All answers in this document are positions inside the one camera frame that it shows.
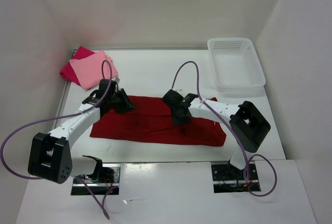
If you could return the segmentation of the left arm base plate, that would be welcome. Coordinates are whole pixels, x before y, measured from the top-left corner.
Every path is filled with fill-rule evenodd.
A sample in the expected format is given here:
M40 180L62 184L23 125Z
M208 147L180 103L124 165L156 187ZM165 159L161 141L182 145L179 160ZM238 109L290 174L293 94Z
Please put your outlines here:
M119 194L121 164L103 164L99 175L80 175L80 178L90 188L95 195L105 195L110 191L109 195ZM89 195L90 192L85 185L78 179L73 179L71 195L82 196Z

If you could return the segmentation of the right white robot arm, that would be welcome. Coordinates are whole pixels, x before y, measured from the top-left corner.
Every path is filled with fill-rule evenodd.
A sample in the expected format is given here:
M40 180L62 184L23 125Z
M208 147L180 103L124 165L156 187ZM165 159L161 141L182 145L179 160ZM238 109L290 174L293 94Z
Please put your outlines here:
M238 144L227 167L233 179L239 179L245 174L249 158L257 152L271 130L270 123L250 101L239 105L226 104L188 94L170 100L167 106L171 109L175 125L200 118L221 123L230 131Z

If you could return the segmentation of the magenta t shirt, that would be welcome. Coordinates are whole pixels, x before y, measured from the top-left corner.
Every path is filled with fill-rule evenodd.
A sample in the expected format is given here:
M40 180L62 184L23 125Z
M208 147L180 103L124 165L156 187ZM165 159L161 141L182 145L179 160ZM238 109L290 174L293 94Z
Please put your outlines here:
M75 54L72 56L72 60L81 60L81 59L84 59L84 58L87 58L89 57L90 55L93 55L94 52L83 47L83 46L80 46ZM79 80L70 64L70 62L68 62L61 70L60 70L60 76L69 81L69 82L74 82L75 84L77 85L80 85L79 83Z

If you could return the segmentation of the dark red t shirt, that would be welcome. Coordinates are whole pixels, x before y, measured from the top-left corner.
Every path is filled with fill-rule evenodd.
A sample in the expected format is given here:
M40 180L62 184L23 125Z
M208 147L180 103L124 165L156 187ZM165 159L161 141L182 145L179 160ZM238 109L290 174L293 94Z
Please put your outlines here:
M136 109L125 114L110 110L92 126L90 137L212 147L221 147L226 141L217 122L192 118L184 125L174 125L171 110L161 98L131 95L129 99Z

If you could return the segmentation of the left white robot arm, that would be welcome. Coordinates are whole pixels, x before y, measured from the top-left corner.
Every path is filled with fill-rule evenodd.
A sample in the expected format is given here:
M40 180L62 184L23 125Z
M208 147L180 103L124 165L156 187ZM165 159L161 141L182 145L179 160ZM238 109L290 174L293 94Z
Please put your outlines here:
M32 140L27 171L57 184L69 177L85 175L91 182L99 182L104 175L100 158L83 155L72 158L71 148L87 129L110 110L125 114L136 109L124 89L106 94L98 106L98 90L82 101L73 117L50 132L37 133Z

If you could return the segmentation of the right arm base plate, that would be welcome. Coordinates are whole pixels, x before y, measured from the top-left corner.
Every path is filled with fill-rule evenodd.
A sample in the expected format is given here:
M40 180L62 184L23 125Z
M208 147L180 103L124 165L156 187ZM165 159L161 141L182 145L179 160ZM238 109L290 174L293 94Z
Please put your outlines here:
M260 192L256 165L250 163L250 179L246 181L243 172L227 162L211 163L214 193Z

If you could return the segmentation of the light pink t shirt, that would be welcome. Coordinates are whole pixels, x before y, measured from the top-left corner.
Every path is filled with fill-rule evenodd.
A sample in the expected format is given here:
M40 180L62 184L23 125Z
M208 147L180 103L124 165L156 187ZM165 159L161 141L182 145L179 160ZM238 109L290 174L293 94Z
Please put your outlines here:
M102 62L107 60L112 67L112 78L118 76L118 71L115 68L112 60L103 50L92 54L86 58L77 60L70 60L70 65L79 81L80 86L84 90L89 90L97 86L102 76Z

